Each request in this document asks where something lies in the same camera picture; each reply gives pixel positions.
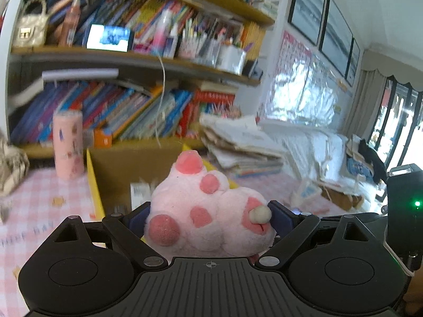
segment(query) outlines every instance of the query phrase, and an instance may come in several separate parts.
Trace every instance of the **pink plush toy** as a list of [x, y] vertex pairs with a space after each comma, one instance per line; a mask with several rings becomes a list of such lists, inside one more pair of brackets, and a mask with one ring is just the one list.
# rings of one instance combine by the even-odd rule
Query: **pink plush toy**
[[272, 213], [255, 190], [229, 189], [219, 171], [207, 172], [196, 151], [182, 152], [154, 190], [145, 225], [147, 244], [173, 257], [250, 257], [272, 245]]

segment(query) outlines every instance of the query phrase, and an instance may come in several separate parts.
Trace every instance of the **white pom-pom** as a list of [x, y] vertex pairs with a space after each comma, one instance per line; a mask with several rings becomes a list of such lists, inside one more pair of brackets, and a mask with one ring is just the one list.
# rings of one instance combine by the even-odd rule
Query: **white pom-pom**
[[250, 222], [253, 224], [266, 224], [272, 217], [272, 212], [267, 206], [258, 206], [248, 214]]

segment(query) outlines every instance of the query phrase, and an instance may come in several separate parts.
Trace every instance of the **pen holder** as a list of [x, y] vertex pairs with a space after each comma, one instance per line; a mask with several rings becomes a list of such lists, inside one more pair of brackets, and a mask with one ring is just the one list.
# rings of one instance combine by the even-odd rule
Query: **pen holder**
[[194, 58], [193, 62], [215, 68], [219, 51], [219, 41], [215, 39], [206, 40], [206, 42], [204, 44], [200, 44], [197, 49], [197, 57]]
[[197, 54], [198, 43], [197, 38], [183, 39], [179, 46], [178, 58], [194, 59]]
[[228, 73], [241, 75], [247, 54], [233, 45], [222, 45], [217, 57], [216, 68]]

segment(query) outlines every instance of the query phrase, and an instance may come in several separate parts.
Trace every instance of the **phone screen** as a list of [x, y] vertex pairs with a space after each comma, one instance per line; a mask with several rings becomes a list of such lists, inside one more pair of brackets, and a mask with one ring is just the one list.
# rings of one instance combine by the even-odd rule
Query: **phone screen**
[[87, 49], [127, 52], [131, 30], [119, 26], [91, 25]]

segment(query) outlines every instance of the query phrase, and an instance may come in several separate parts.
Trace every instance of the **white handbag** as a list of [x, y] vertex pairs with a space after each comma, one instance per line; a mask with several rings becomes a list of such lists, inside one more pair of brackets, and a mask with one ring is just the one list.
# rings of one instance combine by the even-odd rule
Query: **white handbag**
[[[41, 14], [25, 14], [29, 5], [37, 2], [42, 5]], [[46, 0], [29, 0], [22, 9], [22, 16], [16, 23], [13, 46], [25, 48], [44, 45], [48, 20]]]

